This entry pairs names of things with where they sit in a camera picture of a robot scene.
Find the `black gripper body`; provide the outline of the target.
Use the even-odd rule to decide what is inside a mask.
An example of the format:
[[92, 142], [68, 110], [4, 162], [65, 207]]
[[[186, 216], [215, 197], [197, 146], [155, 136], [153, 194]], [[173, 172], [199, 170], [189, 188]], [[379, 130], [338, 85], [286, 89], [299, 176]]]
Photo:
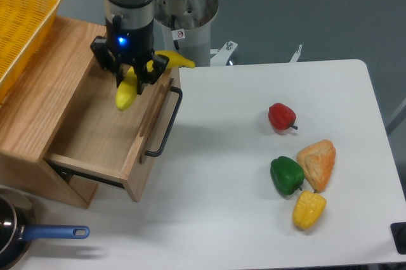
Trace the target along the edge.
[[110, 55], [104, 63], [104, 69], [113, 70], [114, 61], [120, 55], [121, 63], [138, 70], [147, 70], [146, 65], [152, 59], [154, 45], [154, 19], [136, 29], [125, 29], [123, 24], [124, 20], [121, 21], [120, 27], [115, 27], [105, 17], [107, 47]]

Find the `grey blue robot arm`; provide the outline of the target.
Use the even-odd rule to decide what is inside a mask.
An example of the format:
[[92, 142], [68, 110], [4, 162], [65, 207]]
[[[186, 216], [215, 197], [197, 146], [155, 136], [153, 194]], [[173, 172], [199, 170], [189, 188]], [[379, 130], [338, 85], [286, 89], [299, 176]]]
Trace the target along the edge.
[[104, 0], [106, 36], [97, 36], [90, 48], [103, 70], [111, 72], [117, 84], [124, 81], [123, 66], [136, 75], [136, 93], [155, 84], [169, 60], [155, 54], [154, 0]]

